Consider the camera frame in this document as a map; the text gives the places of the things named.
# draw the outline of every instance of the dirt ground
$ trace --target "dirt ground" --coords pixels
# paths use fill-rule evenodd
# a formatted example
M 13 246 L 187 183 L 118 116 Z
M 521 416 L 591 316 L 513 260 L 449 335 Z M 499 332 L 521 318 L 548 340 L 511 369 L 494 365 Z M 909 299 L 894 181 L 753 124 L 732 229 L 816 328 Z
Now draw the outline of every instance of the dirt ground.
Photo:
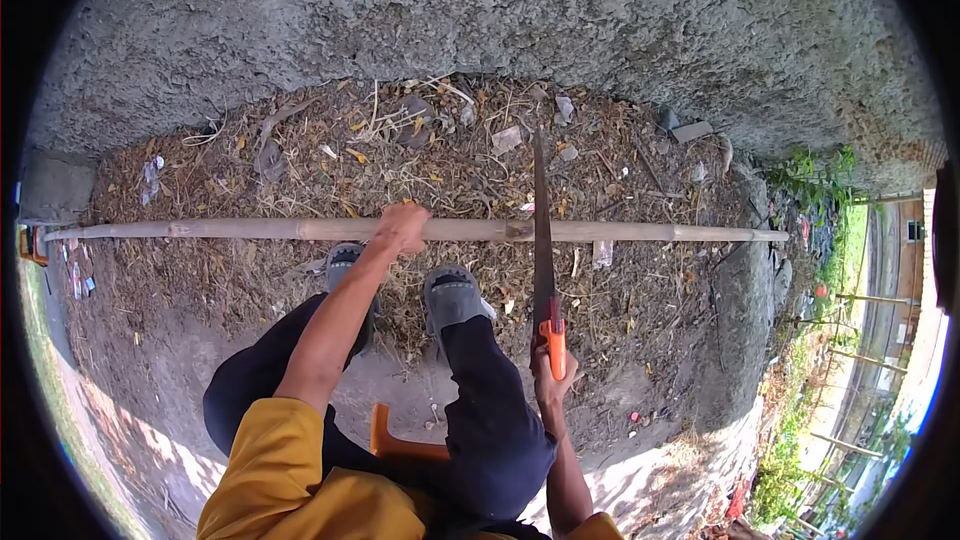
M 205 130 L 150 138 L 109 155 L 83 223 L 376 217 L 384 205 L 400 200 L 414 200 L 440 218 L 526 219 L 532 213 L 522 205 L 533 200 L 534 188 L 525 128 L 534 126 L 543 126 L 554 153 L 547 156 L 554 220 L 746 227 L 765 220 L 765 204 L 745 199 L 732 172 L 722 174 L 718 136 L 678 144 L 656 135 L 651 105 L 545 83 L 539 87 L 548 96 L 539 103 L 532 86 L 454 76 L 390 85 L 343 80 L 278 94 L 229 111 Z M 411 96 L 429 103 L 432 120 L 402 108 Z M 575 106 L 566 126 L 554 121 L 557 96 Z M 463 119 L 467 98 L 473 101 L 473 124 Z M 273 126 L 266 142 L 258 141 L 265 118 L 309 100 Z M 494 156 L 493 135 L 513 126 L 520 126 L 523 141 Z M 404 146 L 411 136 L 423 146 Z M 272 164 L 258 166 L 260 146 L 269 156 L 274 142 Z M 567 161 L 560 153 L 570 156 L 571 146 L 579 154 Z M 149 190 L 144 166 L 157 156 L 164 161 L 157 192 L 142 205 Z M 76 262 L 80 277 L 92 276 L 96 284 L 89 296 L 74 300 L 69 267 L 59 276 L 78 367 L 102 390 L 104 407 L 95 409 L 102 441 L 166 534 L 192 534 L 226 462 L 203 427 L 200 399 L 213 371 L 326 289 L 319 263 L 331 245 L 107 238 L 68 248 L 69 264 Z M 724 375 L 700 375 L 717 368 L 717 350 L 742 343 L 718 330 L 718 320 L 732 314 L 719 312 L 711 300 L 722 284 L 714 271 L 739 248 L 619 242 L 612 265 L 594 268 L 592 246 L 555 245 L 568 348 L 585 374 L 567 404 L 568 425 L 587 472 L 602 474 L 678 438 L 714 432 L 719 424 L 712 421 L 727 421 L 708 411 L 728 410 L 733 419 L 751 411 L 759 381 L 753 371 L 766 360 L 762 322 L 756 334 L 763 337 L 750 340 L 759 354 L 744 357 L 751 361 L 750 375 L 732 377 L 727 369 L 737 365 L 724 365 L 723 355 Z M 767 250 L 750 247 L 748 258 L 763 267 Z M 334 398 L 342 427 L 363 441 L 370 407 L 381 400 L 394 411 L 396 435 L 443 442 L 443 406 L 455 388 L 435 362 L 421 296 L 425 274 L 444 263 L 476 275 L 497 311 L 500 347 L 529 384 L 531 251 L 526 243 L 435 242 L 401 258 L 380 290 L 375 349 L 354 361 Z M 704 398 L 730 386 L 742 387 L 731 399 L 736 403 L 717 406 Z M 691 475 L 686 473 L 684 484 L 692 484 Z M 674 493 L 682 496 L 684 489 Z M 628 527 L 635 531 L 666 510 L 663 504 L 639 508 L 623 502 L 617 498 L 618 510 L 631 513 Z

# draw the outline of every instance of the hand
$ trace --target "hand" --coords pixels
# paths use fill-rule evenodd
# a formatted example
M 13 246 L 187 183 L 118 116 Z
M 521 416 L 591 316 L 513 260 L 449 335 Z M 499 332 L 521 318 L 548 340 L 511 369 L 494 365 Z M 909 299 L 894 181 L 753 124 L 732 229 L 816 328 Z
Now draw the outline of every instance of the hand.
M 534 374 L 534 396 L 542 411 L 544 407 L 562 408 L 567 390 L 573 386 L 577 377 L 577 367 L 580 363 L 566 352 L 566 375 L 563 379 L 554 379 L 550 370 L 550 353 L 546 341 L 541 340 L 533 349 L 530 356 L 530 370 Z
M 424 250 L 424 224 L 430 211 L 414 202 L 396 203 L 383 210 L 374 240 L 389 244 L 397 253 L 419 253 Z

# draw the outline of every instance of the dry grass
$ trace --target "dry grass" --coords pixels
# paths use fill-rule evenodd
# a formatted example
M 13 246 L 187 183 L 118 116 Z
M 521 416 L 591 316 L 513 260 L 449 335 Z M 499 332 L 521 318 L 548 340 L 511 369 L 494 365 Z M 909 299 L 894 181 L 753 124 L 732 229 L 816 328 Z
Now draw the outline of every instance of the dry grass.
M 544 82 L 538 85 L 548 98 L 537 102 L 533 84 L 452 75 L 397 83 L 343 80 L 281 93 L 232 109 L 207 129 L 183 129 L 109 155 L 85 223 L 376 217 L 383 206 L 401 200 L 414 200 L 441 218 L 528 218 L 530 213 L 520 207 L 533 200 L 531 146 L 524 141 L 499 157 L 491 153 L 492 136 L 511 126 L 545 130 L 547 150 L 553 153 L 547 155 L 547 176 L 554 220 L 743 221 L 736 188 L 720 175 L 718 138 L 674 143 L 669 154 L 661 155 L 654 150 L 661 139 L 655 136 L 651 105 Z M 424 121 L 422 114 L 400 107 L 403 97 L 414 94 L 432 105 L 436 118 Z M 553 122 L 556 96 L 568 96 L 576 106 L 569 126 Z M 473 101 L 473 125 L 461 123 L 468 99 Z M 304 102 L 310 104 L 301 111 L 270 119 Z M 282 147 L 283 172 L 276 182 L 255 167 L 265 121 L 269 142 Z M 402 130 L 411 127 L 429 133 L 421 150 L 397 142 Z M 556 156 L 567 145 L 580 151 L 571 162 Z M 160 191 L 142 206 L 143 166 L 156 155 L 166 162 L 159 173 Z M 690 171 L 700 162 L 707 176 L 693 183 Z M 674 197 L 648 194 L 659 188 Z M 126 303 L 117 307 L 131 334 L 149 327 L 162 306 L 186 310 L 234 336 L 258 322 L 276 320 L 323 290 L 316 277 L 292 270 L 324 258 L 330 247 L 325 242 L 202 238 L 94 245 L 101 245 L 102 256 L 118 260 L 126 272 L 97 283 L 112 284 L 125 297 Z M 652 364 L 657 391 L 679 391 L 672 382 L 685 352 L 674 347 L 674 339 L 690 326 L 713 325 L 704 318 L 709 271 L 732 249 L 621 242 L 613 267 L 594 271 L 591 246 L 558 244 L 558 291 L 572 330 L 568 343 L 582 358 L 587 386 L 615 378 L 626 364 L 640 360 Z M 452 262 L 476 275 L 486 300 L 499 312 L 495 325 L 501 347 L 522 362 L 529 338 L 531 250 L 523 243 L 438 242 L 420 255 L 402 258 L 381 289 L 380 342 L 402 363 L 424 354 L 421 284 L 426 272 Z M 507 314 L 503 305 L 511 300 L 515 307 Z

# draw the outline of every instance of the foot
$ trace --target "foot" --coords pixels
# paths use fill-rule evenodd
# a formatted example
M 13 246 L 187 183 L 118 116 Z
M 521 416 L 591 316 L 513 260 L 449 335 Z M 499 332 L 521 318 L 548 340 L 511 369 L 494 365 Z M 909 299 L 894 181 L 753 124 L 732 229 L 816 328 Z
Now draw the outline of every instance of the foot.
M 355 242 L 341 242 L 330 249 L 330 252 L 326 255 L 326 289 L 328 292 L 336 288 L 340 280 L 347 275 L 350 268 L 352 268 L 357 259 L 360 258 L 360 253 L 362 252 L 363 245 Z M 374 296 L 373 302 L 370 303 L 369 308 L 366 310 L 366 317 L 364 317 L 360 331 L 357 333 L 356 342 L 350 350 L 351 358 L 365 352 L 373 345 L 371 340 L 374 338 L 375 330 L 374 315 L 379 311 L 380 300 L 378 296 Z
M 444 265 L 423 279 L 423 300 L 426 305 L 426 332 L 437 337 L 440 354 L 446 358 L 441 331 L 455 323 L 464 323 L 477 316 L 488 318 L 474 274 L 460 265 Z

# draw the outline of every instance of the grass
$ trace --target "grass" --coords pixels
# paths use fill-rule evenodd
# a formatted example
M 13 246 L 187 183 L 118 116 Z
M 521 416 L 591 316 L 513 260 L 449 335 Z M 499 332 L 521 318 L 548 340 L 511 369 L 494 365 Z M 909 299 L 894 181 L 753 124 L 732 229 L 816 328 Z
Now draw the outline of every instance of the grass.
M 785 380 L 789 399 L 777 425 L 776 438 L 757 469 L 759 482 L 753 491 L 751 508 L 753 521 L 758 525 L 793 516 L 801 498 L 800 484 L 809 477 L 800 468 L 800 437 L 810 423 L 810 394 L 800 397 L 810 373 L 808 349 L 808 337 L 798 336 L 792 348 L 790 374 Z
M 64 379 L 58 366 L 57 349 L 50 339 L 43 293 L 45 282 L 42 269 L 30 261 L 18 258 L 17 277 L 23 306 L 24 327 L 33 372 L 40 393 L 53 422 L 60 448 L 67 462 L 76 469 L 78 477 L 105 511 L 114 528 L 127 538 L 149 538 L 145 525 L 137 515 L 117 497 L 117 490 L 104 475 L 90 452 L 77 426 L 67 398 Z

